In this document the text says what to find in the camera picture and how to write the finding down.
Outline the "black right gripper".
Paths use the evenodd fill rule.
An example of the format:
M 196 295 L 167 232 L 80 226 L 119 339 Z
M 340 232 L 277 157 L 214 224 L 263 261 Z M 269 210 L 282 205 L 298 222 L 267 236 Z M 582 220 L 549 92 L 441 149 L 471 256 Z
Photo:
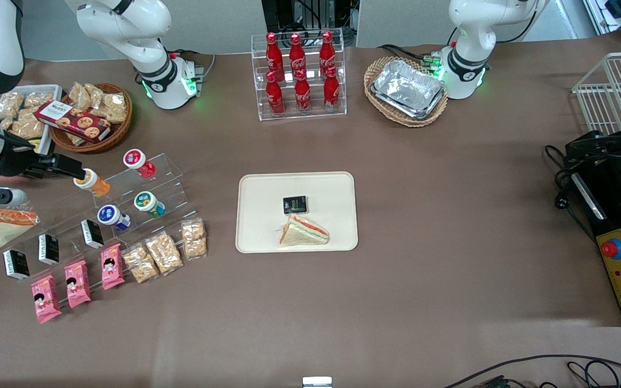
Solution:
M 86 178 L 82 163 L 61 154 L 40 155 L 32 143 L 16 135 L 0 134 L 0 179 L 42 179 L 62 175 L 78 180 Z

